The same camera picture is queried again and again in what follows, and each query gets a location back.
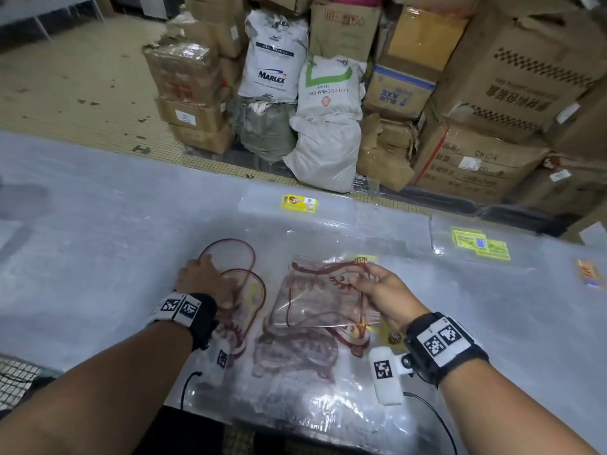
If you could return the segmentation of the wide cardboard box with labels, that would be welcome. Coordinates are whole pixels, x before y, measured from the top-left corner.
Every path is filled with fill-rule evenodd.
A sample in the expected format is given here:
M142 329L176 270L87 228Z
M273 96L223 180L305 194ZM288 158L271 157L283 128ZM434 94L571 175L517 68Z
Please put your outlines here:
M493 206L501 204L548 153L540 139L513 144L426 113L410 185Z

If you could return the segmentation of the small flat cardboard box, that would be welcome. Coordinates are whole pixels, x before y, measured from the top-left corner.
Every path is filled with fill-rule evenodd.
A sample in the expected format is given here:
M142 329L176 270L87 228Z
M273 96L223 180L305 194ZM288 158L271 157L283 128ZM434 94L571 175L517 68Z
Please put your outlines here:
M188 147L204 150L213 154L223 155L229 151L234 134L230 125L226 124L218 132L207 132L198 129L168 124L175 139Z

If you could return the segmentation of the clear bag with red dragon print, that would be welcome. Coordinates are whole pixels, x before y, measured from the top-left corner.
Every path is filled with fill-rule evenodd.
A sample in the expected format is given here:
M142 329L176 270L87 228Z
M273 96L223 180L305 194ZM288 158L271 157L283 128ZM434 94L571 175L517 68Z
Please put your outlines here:
M271 329L342 328L377 324L381 314L350 284L350 267L367 270L375 257L315 261L296 257L267 319Z

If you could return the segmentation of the crumpled brown cardboard box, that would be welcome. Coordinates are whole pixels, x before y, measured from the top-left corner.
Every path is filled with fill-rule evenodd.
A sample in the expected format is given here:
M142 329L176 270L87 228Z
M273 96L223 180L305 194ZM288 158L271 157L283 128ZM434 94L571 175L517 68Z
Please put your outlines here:
M413 180L419 131L412 121L393 121L377 113L361 122L361 142L356 173L373 185L402 191Z

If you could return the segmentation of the person's right hand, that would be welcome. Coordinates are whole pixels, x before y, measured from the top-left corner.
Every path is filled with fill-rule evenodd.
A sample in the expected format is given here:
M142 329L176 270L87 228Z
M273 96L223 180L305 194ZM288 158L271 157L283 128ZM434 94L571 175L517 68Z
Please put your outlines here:
M412 293L408 286L390 270L374 264L349 266L350 275L372 275L376 289L357 289L365 294L369 301L386 319L393 331L405 331L408 326L430 313L430 310Z

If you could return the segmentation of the pile of clear printed bags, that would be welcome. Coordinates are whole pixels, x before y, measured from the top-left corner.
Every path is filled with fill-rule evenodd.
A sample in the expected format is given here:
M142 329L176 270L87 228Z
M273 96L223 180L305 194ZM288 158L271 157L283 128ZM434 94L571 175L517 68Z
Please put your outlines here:
M387 238L356 238L353 244L313 247L306 243L283 249L275 235L259 241L243 233L220 232L206 235L206 247L224 238L237 238L253 247L257 257L254 272L267 287L265 305L247 336L246 351L227 367L222 385L212 388L205 382L206 351L198 350L186 362L166 406L185 405L185 411L202 412L219 421L232 416L243 419L243 406L251 408L252 413L270 415L277 408L292 407L292 400L313 403L344 386L360 388L371 380L368 352L372 348L388 346L396 355L406 353L402 334L391 331L382 318L369 326L300 330L271 329L267 319L296 257L315 261L350 260L359 254L375 257L375 261L409 258L413 249L410 244Z

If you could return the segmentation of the clear bags with yellow-green labels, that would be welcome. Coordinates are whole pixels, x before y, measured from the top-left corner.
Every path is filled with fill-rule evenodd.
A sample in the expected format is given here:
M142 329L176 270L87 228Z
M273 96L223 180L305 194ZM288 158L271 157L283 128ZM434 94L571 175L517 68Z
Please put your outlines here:
M434 214L429 219L432 251L439 257L531 271L541 265L533 235L490 223Z

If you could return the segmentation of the clear bag with red loops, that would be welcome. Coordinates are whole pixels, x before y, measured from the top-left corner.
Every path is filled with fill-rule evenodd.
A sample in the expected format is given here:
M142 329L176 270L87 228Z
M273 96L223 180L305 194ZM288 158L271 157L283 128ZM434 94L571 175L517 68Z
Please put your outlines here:
M232 367L246 351L247 336L267 299L267 287L254 272L257 257L246 241L217 240L201 252L199 259L207 255L222 276L235 282L231 299L218 304L218 327L214 332L214 337L230 343L227 366Z

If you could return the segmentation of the tape-wrapped cardboard box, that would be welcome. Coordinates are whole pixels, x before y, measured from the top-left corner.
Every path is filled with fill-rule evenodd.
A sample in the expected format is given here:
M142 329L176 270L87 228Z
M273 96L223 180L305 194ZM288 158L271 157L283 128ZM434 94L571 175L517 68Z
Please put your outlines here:
M215 106L222 97L219 55L194 42L160 42L141 47L157 96L194 106Z

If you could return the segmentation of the person's right forearm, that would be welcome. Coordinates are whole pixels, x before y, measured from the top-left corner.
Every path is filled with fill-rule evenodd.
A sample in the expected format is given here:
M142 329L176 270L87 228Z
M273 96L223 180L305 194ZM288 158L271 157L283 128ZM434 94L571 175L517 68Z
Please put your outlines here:
M455 368L439 390L470 455L600 455L486 361Z

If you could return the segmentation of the person's black trousers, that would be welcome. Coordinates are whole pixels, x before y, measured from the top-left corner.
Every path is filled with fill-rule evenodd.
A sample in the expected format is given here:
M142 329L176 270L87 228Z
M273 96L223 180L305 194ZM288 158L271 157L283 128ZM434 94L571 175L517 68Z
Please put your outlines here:
M133 455L223 455L225 425L163 406Z

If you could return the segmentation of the grey-green sack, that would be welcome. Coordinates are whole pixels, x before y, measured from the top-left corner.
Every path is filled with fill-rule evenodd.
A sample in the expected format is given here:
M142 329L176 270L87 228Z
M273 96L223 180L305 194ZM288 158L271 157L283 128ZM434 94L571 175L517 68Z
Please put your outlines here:
M290 126L296 104L273 103L237 96L227 104L230 124L241 144L269 163L281 161L297 144Z

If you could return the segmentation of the cardboard box with white label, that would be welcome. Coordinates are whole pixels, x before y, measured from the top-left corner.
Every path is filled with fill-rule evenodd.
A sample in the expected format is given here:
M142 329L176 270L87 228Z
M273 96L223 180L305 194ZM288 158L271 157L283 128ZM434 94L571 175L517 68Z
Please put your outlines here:
M160 119L167 124L217 133L228 125L225 103L198 106L156 97L154 99Z

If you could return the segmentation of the white sack with blue print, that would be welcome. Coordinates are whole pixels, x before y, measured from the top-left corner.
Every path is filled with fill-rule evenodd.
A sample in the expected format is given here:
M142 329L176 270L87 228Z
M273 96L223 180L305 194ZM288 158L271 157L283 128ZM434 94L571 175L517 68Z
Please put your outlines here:
M308 56L308 21L254 9L246 16L245 32L249 45L238 96L295 104Z

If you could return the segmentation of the white sack with green print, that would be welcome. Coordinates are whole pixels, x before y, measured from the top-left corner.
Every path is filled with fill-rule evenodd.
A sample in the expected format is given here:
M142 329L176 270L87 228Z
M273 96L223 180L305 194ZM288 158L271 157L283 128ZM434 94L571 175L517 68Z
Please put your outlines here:
M299 78L296 115L314 118L342 114L360 121L366 71L366 63L344 56L308 56Z

